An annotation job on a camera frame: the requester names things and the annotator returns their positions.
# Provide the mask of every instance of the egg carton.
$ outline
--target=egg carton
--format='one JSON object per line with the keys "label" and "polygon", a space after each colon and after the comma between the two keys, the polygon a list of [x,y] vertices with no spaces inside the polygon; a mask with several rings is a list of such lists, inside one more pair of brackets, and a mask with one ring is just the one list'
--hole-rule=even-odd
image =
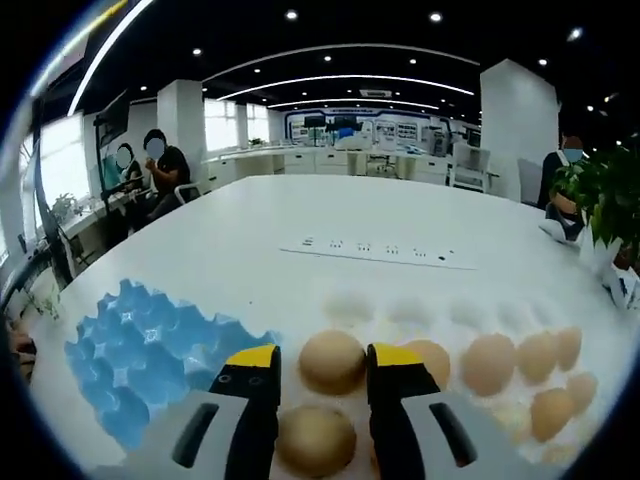
{"label": "egg carton", "polygon": [[125,449],[139,446],[145,427],[191,390],[208,390],[227,358],[247,348],[279,343],[267,331],[256,338],[240,320],[217,313],[206,319],[186,302],[130,280],[117,296],[84,317],[65,353],[98,422]]}

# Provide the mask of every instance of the face mask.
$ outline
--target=face mask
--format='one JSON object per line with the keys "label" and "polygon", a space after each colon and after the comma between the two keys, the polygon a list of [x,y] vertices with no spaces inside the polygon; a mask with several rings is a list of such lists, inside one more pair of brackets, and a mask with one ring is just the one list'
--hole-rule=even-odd
{"label": "face mask", "polygon": [[580,148],[565,148],[562,152],[569,163],[576,163],[582,158],[582,149]]}
{"label": "face mask", "polygon": [[165,145],[159,138],[152,138],[147,143],[147,155],[153,160],[159,160],[164,153]]}
{"label": "face mask", "polygon": [[121,148],[116,154],[116,165],[124,170],[131,163],[131,153],[127,148]]}

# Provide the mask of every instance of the power strip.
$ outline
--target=power strip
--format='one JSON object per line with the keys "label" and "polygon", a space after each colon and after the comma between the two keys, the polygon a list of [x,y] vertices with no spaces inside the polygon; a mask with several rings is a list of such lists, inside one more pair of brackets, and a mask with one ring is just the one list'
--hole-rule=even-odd
{"label": "power strip", "polygon": [[454,250],[430,251],[423,247],[399,243],[376,243],[365,241],[320,238],[307,236],[285,242],[280,250],[328,257],[352,258],[374,262],[402,263],[430,267],[475,270],[476,267]]}

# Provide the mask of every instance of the brown egg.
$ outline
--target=brown egg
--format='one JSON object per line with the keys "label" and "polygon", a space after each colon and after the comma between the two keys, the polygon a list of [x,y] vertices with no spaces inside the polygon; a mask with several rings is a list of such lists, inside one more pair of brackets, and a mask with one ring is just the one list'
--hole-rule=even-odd
{"label": "brown egg", "polygon": [[569,377],[567,392],[573,400],[574,415],[581,414],[591,405],[597,388],[598,380],[592,373],[585,372]]}
{"label": "brown egg", "polygon": [[547,380],[556,361],[556,339],[549,332],[531,335],[518,346],[518,368],[531,385]]}
{"label": "brown egg", "polygon": [[572,416],[573,400],[564,388],[538,393],[531,404],[531,433],[540,443],[551,440]]}
{"label": "brown egg", "polygon": [[582,346],[582,330],[578,327],[570,327],[561,330],[557,334],[558,339],[558,365],[560,370],[571,370],[580,355]]}
{"label": "brown egg", "polygon": [[280,416],[275,449],[293,473],[324,477],[339,472],[351,462],[356,432],[337,410],[301,406]]}
{"label": "brown egg", "polygon": [[300,375],[312,390],[343,395],[362,384],[365,352],[355,338],[339,330],[327,330],[311,337],[298,359]]}
{"label": "brown egg", "polygon": [[431,340],[413,340],[405,345],[422,358],[435,382],[441,390],[446,390],[451,375],[451,362],[447,351]]}
{"label": "brown egg", "polygon": [[542,454],[541,461],[554,465],[569,465],[578,454],[575,445],[549,445]]}
{"label": "brown egg", "polygon": [[462,380],[481,397],[500,393],[511,381],[516,349],[498,333],[476,338],[462,355]]}
{"label": "brown egg", "polygon": [[489,411],[514,445],[521,444],[531,435],[531,413],[526,405],[522,403],[494,405],[489,408]]}

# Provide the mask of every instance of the black ceiling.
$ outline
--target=black ceiling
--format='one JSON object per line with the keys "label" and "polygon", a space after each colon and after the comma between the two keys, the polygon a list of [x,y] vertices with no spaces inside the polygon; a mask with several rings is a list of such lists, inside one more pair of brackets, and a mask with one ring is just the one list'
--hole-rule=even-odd
{"label": "black ceiling", "polygon": [[[285,19],[289,9],[297,11],[296,21]],[[429,20],[435,11],[443,16],[437,24]],[[85,60],[58,82],[55,88],[60,93],[51,95],[49,117],[66,112],[91,58],[116,23],[94,34]],[[584,29],[583,36],[568,42],[569,32],[577,26]],[[440,2],[155,0],[110,50],[79,108],[85,112],[104,108],[124,89],[129,89],[133,99],[153,97],[176,78],[202,81],[244,62],[289,50],[384,43],[436,50],[478,65],[405,49],[327,48],[261,61],[217,76],[203,83],[205,95],[217,98],[271,82],[320,75],[410,77],[470,90],[475,96],[395,80],[340,79],[272,87],[234,99],[273,105],[357,97],[361,88],[376,88],[398,92],[395,100],[436,105],[438,114],[464,115],[465,120],[477,123],[480,73],[510,58],[556,86],[563,104],[561,128],[581,134],[588,145],[606,146],[632,135],[640,123],[635,113],[639,97],[633,90],[639,78],[635,52],[628,59],[624,53],[632,44],[632,28],[630,19],[605,17],[601,12],[562,14],[521,4],[492,10]],[[202,55],[193,56],[194,48],[202,49]],[[325,55],[331,56],[330,62],[324,60]],[[548,60],[546,67],[538,65],[540,58]],[[142,85],[148,87],[144,92]],[[605,103],[605,97],[614,93],[619,95]],[[365,100],[358,103],[367,105]],[[587,105],[595,110],[588,112]]]}

